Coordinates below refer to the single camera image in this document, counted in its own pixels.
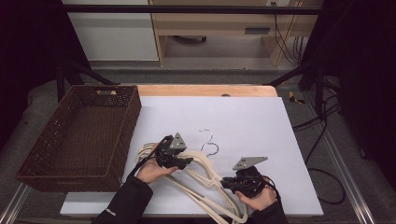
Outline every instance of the black curtain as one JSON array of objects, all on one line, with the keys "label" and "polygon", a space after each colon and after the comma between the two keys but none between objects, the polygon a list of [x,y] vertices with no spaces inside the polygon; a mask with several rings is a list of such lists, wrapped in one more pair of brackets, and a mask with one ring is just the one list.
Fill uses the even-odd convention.
[{"label": "black curtain", "polygon": [[[55,79],[60,62],[73,60],[90,68],[67,13],[43,9],[47,3],[0,1],[0,148],[28,106],[28,92]],[[67,70],[72,85],[83,84],[78,71]]]},{"label": "black curtain", "polygon": [[[344,1],[327,0],[346,8]],[[376,160],[396,189],[396,1],[357,0],[315,54],[334,26],[332,17],[320,16],[311,35],[304,62],[320,57],[325,76],[340,79],[340,100],[346,119],[367,157]]]}]

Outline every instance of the gray floor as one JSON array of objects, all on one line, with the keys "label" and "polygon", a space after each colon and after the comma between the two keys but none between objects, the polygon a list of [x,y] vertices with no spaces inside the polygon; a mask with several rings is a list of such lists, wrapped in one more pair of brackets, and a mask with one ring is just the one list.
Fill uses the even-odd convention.
[{"label": "gray floor", "polygon": [[[235,51],[230,50],[230,46],[233,46]],[[134,68],[138,69],[131,70],[128,66],[132,63],[122,63],[122,67],[114,66],[115,63],[109,66],[108,63],[106,66],[98,64],[95,69],[102,76],[121,83],[262,84],[284,75],[294,66],[285,62],[279,67],[269,65],[267,55],[257,50],[258,47],[263,47],[259,38],[209,37],[205,43],[171,39],[168,47],[166,64],[163,67],[134,64]],[[88,77],[84,77],[84,80],[93,82]],[[297,77],[277,88],[278,95],[284,100],[292,126],[313,118],[308,104],[301,105],[289,101],[289,91],[296,90],[296,81]],[[295,91],[295,94],[298,99],[304,97],[301,92]],[[24,112],[8,143],[0,151],[0,211],[6,208],[20,184],[14,179],[14,175],[57,105],[54,81],[32,90],[29,95],[32,103]],[[396,223],[396,193],[382,176],[376,163],[361,158],[359,144],[355,141],[344,117],[338,113],[332,114],[328,120],[328,130],[373,214],[375,223]],[[312,126],[295,134],[302,154],[306,157],[318,138],[318,127]],[[324,141],[318,145],[308,167],[337,175]],[[331,178],[319,173],[311,173],[311,177],[314,186],[320,192],[320,197],[329,201],[340,198],[341,190]],[[64,197],[63,193],[42,193],[32,189],[18,215],[18,222],[23,223],[23,218],[31,217],[50,218],[49,223],[55,223],[55,218],[71,219],[75,222],[73,218],[59,215]],[[349,199],[338,205],[321,205],[324,210],[323,217],[291,217],[290,222],[360,223]],[[38,223],[44,223],[44,219],[40,219]]]}]

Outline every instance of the hand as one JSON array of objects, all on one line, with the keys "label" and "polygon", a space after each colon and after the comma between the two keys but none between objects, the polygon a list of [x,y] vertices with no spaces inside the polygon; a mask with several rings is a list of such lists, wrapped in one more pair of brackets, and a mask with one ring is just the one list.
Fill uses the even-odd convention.
[{"label": "hand", "polygon": [[262,211],[274,202],[276,202],[276,193],[269,186],[265,186],[264,189],[262,189],[262,192],[260,192],[260,194],[254,198],[248,198],[239,191],[236,191],[235,195],[239,198],[239,201],[241,203],[246,204],[254,211]]},{"label": "hand", "polygon": [[141,181],[150,184],[163,177],[164,175],[171,175],[176,170],[178,170],[177,166],[170,167],[168,169],[160,167],[155,158],[153,158],[146,161],[142,165],[142,167],[140,167],[140,170],[137,173],[136,177],[139,178]]}]

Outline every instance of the white cabinet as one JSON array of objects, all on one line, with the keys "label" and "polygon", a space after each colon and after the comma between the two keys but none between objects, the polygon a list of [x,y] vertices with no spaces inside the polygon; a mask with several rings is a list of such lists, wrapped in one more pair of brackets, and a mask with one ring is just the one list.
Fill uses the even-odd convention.
[{"label": "white cabinet", "polygon": [[[147,5],[147,0],[63,0],[64,4]],[[89,61],[158,61],[149,13],[68,13]]]}]

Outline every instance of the person's arm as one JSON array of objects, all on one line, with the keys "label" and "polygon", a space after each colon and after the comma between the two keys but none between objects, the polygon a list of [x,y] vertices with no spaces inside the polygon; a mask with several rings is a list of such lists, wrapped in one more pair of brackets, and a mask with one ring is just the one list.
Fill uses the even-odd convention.
[{"label": "person's arm", "polygon": [[245,203],[251,209],[251,214],[257,224],[289,224],[285,212],[276,200],[276,193],[269,186],[265,186],[262,192],[255,198],[248,198],[237,191],[235,195],[241,203]]},{"label": "person's arm", "polygon": [[177,167],[161,168],[155,159],[146,161],[137,176],[129,175],[105,209],[92,224],[137,223],[142,217],[153,194],[149,184],[164,175],[170,175]]}]

